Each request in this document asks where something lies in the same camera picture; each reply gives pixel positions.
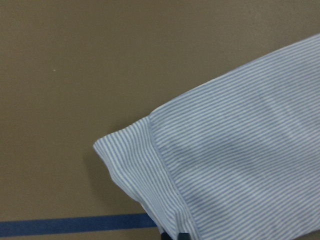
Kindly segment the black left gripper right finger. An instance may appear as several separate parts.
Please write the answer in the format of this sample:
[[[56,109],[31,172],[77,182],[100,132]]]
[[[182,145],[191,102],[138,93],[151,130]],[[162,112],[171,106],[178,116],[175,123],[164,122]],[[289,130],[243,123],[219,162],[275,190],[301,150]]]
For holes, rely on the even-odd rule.
[[[179,232],[177,240],[190,240],[190,234],[188,232]]]

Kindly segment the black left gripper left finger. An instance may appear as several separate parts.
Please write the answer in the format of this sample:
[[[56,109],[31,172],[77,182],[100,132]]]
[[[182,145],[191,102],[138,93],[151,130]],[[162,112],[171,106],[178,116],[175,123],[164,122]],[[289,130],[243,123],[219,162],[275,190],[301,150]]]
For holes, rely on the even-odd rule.
[[[167,232],[162,232],[160,239],[161,240],[171,240],[171,237],[169,236],[169,234]]]

